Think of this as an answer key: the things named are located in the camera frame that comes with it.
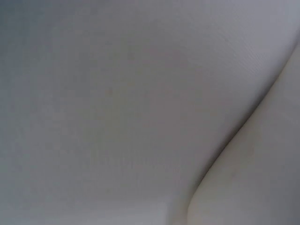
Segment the white cushion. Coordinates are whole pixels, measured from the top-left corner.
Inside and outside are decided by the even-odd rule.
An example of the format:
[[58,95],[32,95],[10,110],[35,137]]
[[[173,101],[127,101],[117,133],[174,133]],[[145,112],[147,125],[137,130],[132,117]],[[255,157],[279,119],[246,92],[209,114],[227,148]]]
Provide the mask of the white cushion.
[[167,224],[289,58],[299,0],[2,0],[2,224]]
[[296,225],[300,221],[300,46],[213,164],[188,225]]

